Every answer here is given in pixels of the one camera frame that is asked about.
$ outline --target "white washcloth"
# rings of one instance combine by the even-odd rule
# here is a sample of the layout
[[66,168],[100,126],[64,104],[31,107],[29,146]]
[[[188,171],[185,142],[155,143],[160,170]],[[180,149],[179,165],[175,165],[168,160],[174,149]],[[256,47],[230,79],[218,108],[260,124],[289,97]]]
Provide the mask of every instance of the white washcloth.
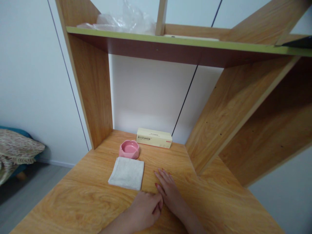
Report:
[[118,157],[108,183],[126,189],[141,190],[143,172],[143,161]]

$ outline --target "blanket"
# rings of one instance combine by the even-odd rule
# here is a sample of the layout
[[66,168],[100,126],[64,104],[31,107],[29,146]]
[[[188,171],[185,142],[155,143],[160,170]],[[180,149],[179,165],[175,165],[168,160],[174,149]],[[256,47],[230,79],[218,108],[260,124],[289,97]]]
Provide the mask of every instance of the blanket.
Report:
[[32,164],[45,145],[19,133],[0,129],[0,185],[20,164]]

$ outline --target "wooden shelf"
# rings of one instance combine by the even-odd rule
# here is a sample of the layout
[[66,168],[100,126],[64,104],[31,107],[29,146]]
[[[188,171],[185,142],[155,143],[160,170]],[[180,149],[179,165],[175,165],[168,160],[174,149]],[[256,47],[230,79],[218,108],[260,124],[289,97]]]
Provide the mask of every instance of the wooden shelf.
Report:
[[[124,209],[137,191],[108,184],[120,144],[135,134],[114,130],[91,150],[17,225],[12,233],[97,233]],[[183,198],[209,233],[283,233],[249,190],[243,188],[217,157],[197,177],[184,145],[170,149],[140,144],[145,162],[142,190],[156,193],[153,170],[172,173]],[[186,233],[164,206],[156,224],[145,233]]]
[[286,55],[312,57],[311,49],[186,39],[66,27],[81,40],[115,55],[169,62],[232,67]]

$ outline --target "wooden desk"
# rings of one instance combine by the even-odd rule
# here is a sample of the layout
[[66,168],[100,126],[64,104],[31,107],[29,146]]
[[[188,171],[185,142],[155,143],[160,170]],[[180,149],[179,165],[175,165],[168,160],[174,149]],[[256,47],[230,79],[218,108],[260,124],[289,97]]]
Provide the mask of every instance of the wooden desk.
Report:
[[[108,184],[119,145],[134,134],[114,130],[91,150],[16,226],[12,233],[97,233],[132,203],[137,191]],[[153,170],[171,172],[182,196],[208,233],[283,233],[251,192],[217,157],[197,177],[185,146],[170,149],[141,145],[145,162],[142,190],[156,193]],[[185,233],[164,206],[156,224],[143,233]]]

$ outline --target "pink bowl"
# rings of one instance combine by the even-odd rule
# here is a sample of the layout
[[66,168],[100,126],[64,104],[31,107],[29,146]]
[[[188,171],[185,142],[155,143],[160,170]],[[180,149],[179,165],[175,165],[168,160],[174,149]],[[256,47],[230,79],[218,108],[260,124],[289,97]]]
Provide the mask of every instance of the pink bowl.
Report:
[[131,159],[139,157],[140,147],[136,141],[126,140],[120,145],[119,156]]

